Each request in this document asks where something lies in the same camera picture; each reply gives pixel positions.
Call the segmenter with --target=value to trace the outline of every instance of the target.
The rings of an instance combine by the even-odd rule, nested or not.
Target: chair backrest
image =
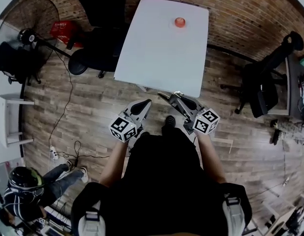
[[[298,33],[292,31],[289,35],[285,36],[278,48],[270,55],[266,56],[262,61],[258,62],[257,66],[260,67],[259,76],[262,77],[264,74],[276,69],[294,50],[301,51],[303,48],[304,42],[302,37]]]
[[[126,0],[79,0],[94,27],[120,28]]]

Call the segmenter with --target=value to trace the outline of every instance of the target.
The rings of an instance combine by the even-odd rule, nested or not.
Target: pedestal fan
[[[50,35],[54,22],[59,21],[56,6],[50,0],[24,0],[12,8],[0,27],[0,71],[9,82],[28,85],[53,50],[70,56],[55,47],[57,39]]]

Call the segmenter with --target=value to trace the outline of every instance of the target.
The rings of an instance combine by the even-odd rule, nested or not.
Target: person's right arm
[[[204,171],[216,182],[226,183],[226,177],[222,163],[215,152],[209,135],[195,130],[198,138],[201,160]]]

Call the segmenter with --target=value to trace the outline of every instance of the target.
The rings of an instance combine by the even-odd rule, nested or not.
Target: person
[[[88,182],[86,167],[72,171],[72,163],[53,168],[41,177],[33,168],[16,167],[9,176],[4,193],[4,205],[0,209],[0,220],[6,226],[15,224],[15,216],[23,221],[46,218],[46,206],[53,204],[66,189],[81,179]]]
[[[227,183],[210,137],[195,130],[202,169],[195,145],[175,126],[175,118],[168,116],[162,136],[143,133],[130,151],[123,177],[128,143],[117,142],[99,183],[89,183],[73,202],[76,236],[83,236],[79,223],[98,201],[100,223],[105,224],[105,234],[98,235],[227,236],[225,194],[239,200],[247,226],[252,212],[245,188]]]

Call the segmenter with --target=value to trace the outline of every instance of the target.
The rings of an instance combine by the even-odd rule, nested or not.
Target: wooden floor
[[[212,137],[227,180],[245,186],[253,207],[253,216],[262,221],[269,215],[261,205],[262,201],[280,207],[278,195],[293,202],[304,191],[304,145],[293,140],[271,145],[269,141],[274,130],[270,128],[270,121],[273,116],[255,119],[249,105],[241,115],[234,113],[239,103],[236,94],[219,87],[220,84],[240,84],[241,79],[233,64],[243,65],[244,61],[207,50],[205,74],[198,100],[221,116]],[[174,115],[178,126],[182,127],[183,117],[161,100],[156,90],[149,89],[143,93],[135,85],[115,81],[113,73],[106,74],[103,79],[98,79],[97,73],[88,69],[80,76],[71,76],[74,86],[71,101],[51,138],[51,144],[57,151],[74,154],[74,142],[79,140],[82,143],[80,154],[110,155],[116,140],[109,134],[107,126],[115,114],[119,114],[130,101],[137,99],[152,100],[152,108],[144,124],[150,133],[160,134],[160,128],[168,114]],[[24,146],[25,162],[44,174],[49,167],[54,166],[53,160],[49,162],[48,138],[63,113],[71,84],[62,61],[54,53],[42,68],[40,78],[40,85],[33,82],[32,86],[26,87],[25,97],[35,101],[35,106],[24,108],[23,129],[27,137],[34,137],[33,143]],[[151,156],[158,156],[157,151]],[[86,165],[92,180],[97,181],[106,162],[107,158],[87,157],[80,164]],[[282,183],[287,177],[290,177],[290,181],[283,187]],[[69,212],[82,188],[83,184],[78,183],[66,191],[58,209],[67,202],[66,211]]]

